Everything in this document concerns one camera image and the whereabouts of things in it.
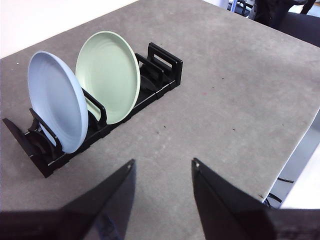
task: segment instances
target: cable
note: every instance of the cable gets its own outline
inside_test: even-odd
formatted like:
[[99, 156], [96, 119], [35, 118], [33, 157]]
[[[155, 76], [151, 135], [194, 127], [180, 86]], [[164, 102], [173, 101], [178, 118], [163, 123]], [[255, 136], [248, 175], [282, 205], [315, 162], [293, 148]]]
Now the cable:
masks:
[[276, 195], [273, 195], [272, 193], [269, 193], [269, 194], [268, 194], [268, 197], [276, 200], [276, 201], [279, 202], [279, 203], [282, 203], [282, 200], [281, 200], [280, 198], [278, 198]]
[[295, 182], [295, 181], [284, 179], [284, 178], [281, 178], [281, 177], [278, 177], [278, 180], [283, 181], [283, 182], [287, 182], [287, 183], [291, 183], [291, 184], [293, 184]]
[[268, 207], [271, 208], [271, 205], [268, 199], [265, 199], [263, 203], [264, 205], [268, 205]]

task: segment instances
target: light green plate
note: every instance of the light green plate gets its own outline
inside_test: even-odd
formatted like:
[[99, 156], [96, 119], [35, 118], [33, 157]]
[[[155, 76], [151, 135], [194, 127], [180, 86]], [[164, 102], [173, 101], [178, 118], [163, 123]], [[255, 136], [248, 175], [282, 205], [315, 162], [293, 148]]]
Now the light green plate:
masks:
[[[81, 87], [105, 107], [107, 124], [123, 120], [136, 104], [139, 64], [129, 44], [114, 32], [97, 32], [84, 43], [75, 75]], [[99, 120], [99, 109], [88, 100], [87, 107]]]

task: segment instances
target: gray table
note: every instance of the gray table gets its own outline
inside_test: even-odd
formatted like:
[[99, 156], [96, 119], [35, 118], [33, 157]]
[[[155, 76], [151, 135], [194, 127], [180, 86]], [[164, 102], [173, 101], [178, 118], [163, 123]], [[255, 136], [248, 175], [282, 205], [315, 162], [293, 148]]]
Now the gray table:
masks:
[[34, 52], [75, 70], [82, 44], [101, 30], [119, 33], [135, 52], [145, 55], [154, 42], [182, 59], [181, 86], [47, 179], [1, 123], [2, 210], [59, 208], [131, 158], [137, 182], [127, 239], [204, 239], [193, 157], [262, 201], [319, 109], [320, 48], [201, 0], [140, 0], [3, 58], [1, 117], [31, 125]]

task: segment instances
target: dish rack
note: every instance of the dish rack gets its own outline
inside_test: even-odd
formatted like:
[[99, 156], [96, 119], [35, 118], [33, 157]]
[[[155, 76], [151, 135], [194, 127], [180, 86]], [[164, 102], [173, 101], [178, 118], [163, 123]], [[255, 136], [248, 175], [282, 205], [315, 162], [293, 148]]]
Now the dish rack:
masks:
[[[82, 89], [85, 98], [100, 110], [101, 117], [97, 120], [88, 111], [86, 137], [78, 150], [73, 153], [64, 153], [62, 151], [62, 145], [58, 137], [32, 108], [29, 110], [33, 117], [33, 122], [26, 133], [23, 133], [9, 119], [3, 119], [7, 128], [45, 178], [68, 163], [74, 156], [88, 149], [97, 140], [104, 138], [120, 124], [128, 121], [143, 108], [180, 85], [183, 61], [176, 56], [153, 42], [150, 42], [148, 45], [147, 58], [138, 53], [135, 56], [142, 65], [140, 67], [140, 91], [134, 108], [122, 121], [115, 124], [107, 124], [108, 116], [105, 107], [87, 91]], [[40, 128], [40, 124], [53, 137], [55, 145], [46, 137]]]

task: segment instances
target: plate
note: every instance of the plate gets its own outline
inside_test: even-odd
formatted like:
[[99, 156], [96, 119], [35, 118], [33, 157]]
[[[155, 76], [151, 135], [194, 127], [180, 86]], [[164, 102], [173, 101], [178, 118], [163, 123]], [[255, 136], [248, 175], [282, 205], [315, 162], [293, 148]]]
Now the plate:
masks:
[[[140, 70], [135, 53], [117, 33], [100, 31], [83, 45], [75, 75], [81, 86], [106, 109], [107, 124], [123, 120], [134, 108], [140, 90]], [[87, 108], [97, 120], [99, 109]]]
[[[58, 137], [62, 150], [75, 152], [87, 134], [88, 109], [74, 73], [57, 56], [38, 51], [29, 63], [28, 89], [33, 110]], [[41, 128], [56, 145], [48, 131]]]

